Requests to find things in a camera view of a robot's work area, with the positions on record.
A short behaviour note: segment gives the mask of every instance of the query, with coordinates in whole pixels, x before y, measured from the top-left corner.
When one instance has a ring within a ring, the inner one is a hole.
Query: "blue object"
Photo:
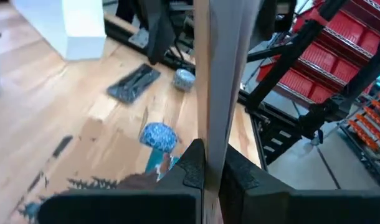
[[[161,152],[171,153],[176,146],[178,137],[169,126],[163,123],[149,123],[144,128],[140,142]]]
[[[177,69],[173,78],[173,85],[183,91],[190,91],[194,85],[196,76],[185,69]]]

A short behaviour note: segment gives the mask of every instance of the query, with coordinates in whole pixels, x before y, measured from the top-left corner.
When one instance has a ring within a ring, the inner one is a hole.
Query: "wooden floor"
[[[143,173],[152,150],[138,136],[149,122],[175,130],[179,144],[172,156],[197,137],[195,91],[175,89],[167,67],[154,66],[160,78],[135,103],[124,105],[105,90],[146,63],[145,56],[107,39],[102,59],[65,62],[8,4],[0,4],[0,32],[0,223],[27,223],[25,205],[75,186],[75,177],[116,180],[110,184],[117,187],[122,178]],[[73,139],[54,154],[66,136]],[[260,165],[241,105],[230,143]]]

